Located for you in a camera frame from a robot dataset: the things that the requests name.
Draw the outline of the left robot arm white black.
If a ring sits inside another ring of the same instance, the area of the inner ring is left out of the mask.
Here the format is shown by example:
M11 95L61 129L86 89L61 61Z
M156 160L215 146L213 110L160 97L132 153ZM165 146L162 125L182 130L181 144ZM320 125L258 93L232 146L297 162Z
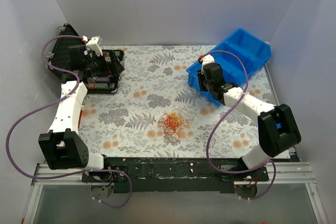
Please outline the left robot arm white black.
M100 182L111 178L112 170L104 164L102 154L91 153L80 138L78 129L83 115L82 104L88 92L115 94L124 66L122 50L95 52L92 46L68 48L68 68L73 74L61 78L61 98L54 121L41 134L39 146L50 169L77 168L93 170Z

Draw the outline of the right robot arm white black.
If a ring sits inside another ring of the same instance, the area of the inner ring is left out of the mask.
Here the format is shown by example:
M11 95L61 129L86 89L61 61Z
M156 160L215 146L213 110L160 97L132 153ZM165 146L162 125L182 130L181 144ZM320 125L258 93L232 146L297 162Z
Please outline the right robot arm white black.
M209 92L215 100L229 107L225 116L237 110L256 122L258 127L258 145L239 158L236 167L230 170L210 163L216 171L251 180L257 169L301 142L298 126L288 105L264 102L234 83L226 82L221 66L215 62L203 64L197 76L202 91Z

